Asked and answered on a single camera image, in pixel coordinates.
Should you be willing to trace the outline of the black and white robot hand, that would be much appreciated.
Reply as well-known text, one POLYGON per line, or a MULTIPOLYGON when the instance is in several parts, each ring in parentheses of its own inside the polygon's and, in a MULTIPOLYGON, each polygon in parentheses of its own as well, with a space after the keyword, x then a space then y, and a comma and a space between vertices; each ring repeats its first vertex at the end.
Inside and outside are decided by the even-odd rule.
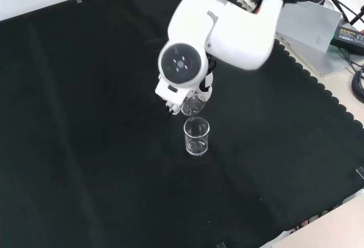
POLYGON ((191 117, 202 111, 212 95, 213 69, 217 64, 211 56, 208 56, 208 63, 207 75, 198 86, 192 87, 190 90, 173 87, 162 77, 161 73, 159 74, 155 93, 166 102, 165 106, 170 114, 177 115, 181 112, 191 117))

